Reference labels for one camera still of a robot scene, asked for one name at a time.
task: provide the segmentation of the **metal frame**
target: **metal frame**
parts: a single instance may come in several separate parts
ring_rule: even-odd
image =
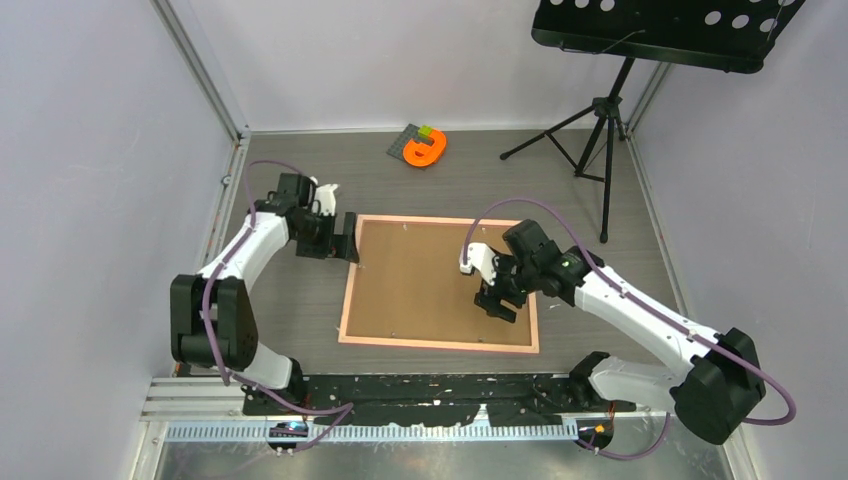
[[[235,147],[227,171],[221,179],[223,188],[218,198],[217,211],[210,222],[210,233],[197,259],[199,268],[206,264],[210,258],[217,255],[224,246],[227,225],[238,191],[237,185],[244,171],[252,132],[230,90],[211,45],[191,9],[189,1],[151,0],[151,4],[159,13],[163,24],[197,79],[199,88],[207,96],[210,105],[221,121],[222,127],[232,138]],[[672,65],[666,63],[657,65],[625,125],[627,127],[628,147],[636,164],[639,181],[651,213],[651,220],[660,241],[660,248],[671,277],[678,308],[681,313],[686,314],[685,295],[683,295],[677,276],[674,274],[671,255],[662,241],[661,222],[654,210],[650,186],[644,175],[641,156],[634,135],[671,67]],[[241,413],[242,403],[243,393],[240,388],[235,384],[229,387],[223,386],[217,376],[153,379],[139,419],[136,431],[136,446],[132,452],[127,478],[133,480],[155,478],[169,422],[178,420],[243,421],[246,417]],[[587,413],[570,415],[570,417],[588,420],[602,418],[605,415],[604,413]],[[618,416],[654,415],[662,415],[662,413],[639,410],[618,414]],[[478,416],[480,419],[488,418],[485,410],[482,410]],[[255,420],[297,420],[301,418],[300,416],[251,417]],[[737,478],[758,478],[756,469],[751,462],[743,430],[743,428],[740,428],[731,437],[731,440],[725,444],[725,451],[731,463],[732,471]]]
[[[266,443],[272,442],[270,429],[278,420],[232,421],[174,421],[168,426],[166,443]],[[411,425],[366,426],[366,425],[309,425],[303,441],[311,441],[319,435],[322,444],[384,442],[443,443],[443,442],[517,442],[517,441],[574,441],[579,438],[577,420],[562,418],[559,425],[525,425],[493,427],[488,420],[472,420],[468,425],[424,427]]]
[[[250,127],[230,89],[224,70],[203,32],[189,0],[150,0],[185,58],[198,86],[233,141],[249,136]]]
[[[666,77],[673,68],[673,63],[665,62],[658,63],[656,68],[654,68],[654,71],[648,79],[648,84],[645,85],[645,89],[639,96],[639,101],[636,102],[636,106],[633,108],[633,113],[630,114],[630,118],[628,118],[625,123],[625,125],[627,125],[628,137],[632,136],[633,132],[635,132],[636,128],[639,126],[639,123],[642,122],[642,118],[644,118],[647,113],[648,107],[650,107],[653,103],[654,98],[656,98],[657,93],[660,91],[660,87],[662,87]]]
[[[657,69],[654,71],[654,75],[652,75],[651,81],[648,84],[648,88],[639,100],[639,105],[637,107],[641,108],[641,112],[639,112],[637,116],[637,111],[634,111],[634,116],[631,116],[631,119],[634,117],[636,117],[637,120],[641,119],[654,97],[656,97],[657,91],[670,70],[670,68],[660,68],[661,66],[662,64],[657,66]],[[653,224],[654,227],[654,234],[657,237],[660,253],[662,255],[663,262],[665,263],[666,271],[668,272],[671,289],[674,292],[674,298],[677,303],[677,310],[681,315],[692,318],[689,313],[689,309],[686,307],[686,299],[688,298],[688,295],[686,294],[686,291],[680,283],[676,273],[673,252],[669,251],[669,247],[666,244],[662,233],[662,218],[654,206],[651,185],[645,174],[643,157],[639,151],[637,136],[633,130],[628,130],[627,146],[630,150],[630,157],[633,159],[633,165],[636,169],[636,176],[639,180],[639,185],[642,187],[642,195],[645,197],[645,203],[648,207],[648,215],[650,216],[651,224]],[[746,442],[749,429],[750,427],[747,425],[740,425],[739,428],[736,429],[736,432],[730,436],[730,439],[725,442],[723,448],[734,478],[756,480],[761,477],[756,469],[753,458],[751,457],[751,450]]]

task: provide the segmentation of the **white wall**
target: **white wall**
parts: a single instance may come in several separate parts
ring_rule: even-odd
[[[0,15],[0,476],[118,478],[229,139],[148,0]]]
[[[254,131],[547,127],[607,94],[622,62],[537,45],[538,0],[191,4]],[[636,63],[624,112],[652,69]]]
[[[846,24],[807,2],[757,74],[676,67],[638,133],[689,308],[750,334],[798,402],[751,429],[769,480],[848,471]],[[754,413],[784,412],[770,390]]]

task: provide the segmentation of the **tripod leg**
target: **tripod leg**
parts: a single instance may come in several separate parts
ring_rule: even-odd
[[[627,140],[627,129],[624,128],[624,122],[620,118],[616,118],[615,124],[618,125],[618,139],[622,142]]]
[[[598,122],[595,123],[595,128],[592,130],[592,135],[589,136],[589,143],[586,144],[586,148],[583,149],[583,155],[580,156],[580,162],[577,164],[577,170],[574,171],[574,175],[579,177],[583,175],[583,170],[586,168],[586,163],[589,162],[589,156],[592,155],[592,151],[595,149],[595,145],[598,143],[598,137],[601,136],[601,130],[604,129],[604,122],[607,120],[607,117],[602,116],[598,117]]]
[[[594,109],[595,109],[595,107],[585,108],[585,109],[581,110],[580,112],[578,112],[578,113],[566,118],[565,120],[557,123],[553,127],[545,130],[544,132],[536,135],[535,137],[531,138],[530,140],[527,140],[526,142],[522,143],[521,145],[513,148],[512,150],[509,150],[509,151],[502,153],[501,157],[500,157],[501,160],[506,160],[513,153],[518,152],[520,150],[524,150],[525,148],[527,148],[530,145],[533,145],[534,143],[538,142],[539,140],[545,138],[545,136],[556,132],[557,130],[561,129],[562,127],[568,125],[569,123],[575,122],[575,121],[585,117],[586,115],[591,113]]]
[[[612,118],[607,120],[607,165],[604,174],[604,216],[601,220],[601,243],[609,240],[609,196],[612,188],[612,148],[615,138],[615,122]]]

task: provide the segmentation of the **gray floor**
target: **gray floor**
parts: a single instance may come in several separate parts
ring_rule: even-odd
[[[339,183],[340,213],[476,217],[506,197],[536,198],[559,210],[590,250],[624,278],[673,307],[674,296],[626,145],[616,144],[610,241],[602,246],[597,240],[602,184],[575,179],[570,165],[549,141],[538,142],[506,162],[498,159],[500,152],[535,133],[450,132],[447,152],[426,170],[384,153],[394,133],[255,136],[248,162],[281,160],[316,176],[319,183]],[[588,131],[568,130],[557,136],[576,155]],[[603,163],[601,155],[589,173],[602,175]],[[253,192],[264,195],[272,190],[279,171],[274,166],[254,167],[248,176]],[[239,188],[230,236],[241,226],[241,212],[247,210],[243,188]],[[533,218],[563,250],[572,245],[555,220],[533,206],[507,205],[490,217]],[[539,301],[539,355],[341,345],[337,335],[347,271],[342,261],[297,258],[293,248],[278,253],[250,294],[262,342],[298,359],[306,373],[567,372],[593,350],[655,362],[603,320],[544,297]]]

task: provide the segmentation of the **hole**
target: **hole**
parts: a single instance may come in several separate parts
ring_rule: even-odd
[[[775,21],[775,19],[773,18],[769,18],[768,20],[764,20],[763,23],[760,24],[760,31],[763,33],[768,33],[776,26],[777,21]]]
[[[704,23],[707,25],[715,25],[721,20],[721,12],[710,12],[704,17]]]
[[[748,15],[739,15],[738,17],[733,19],[731,25],[733,25],[733,28],[737,30],[744,27],[745,25],[748,25]]]

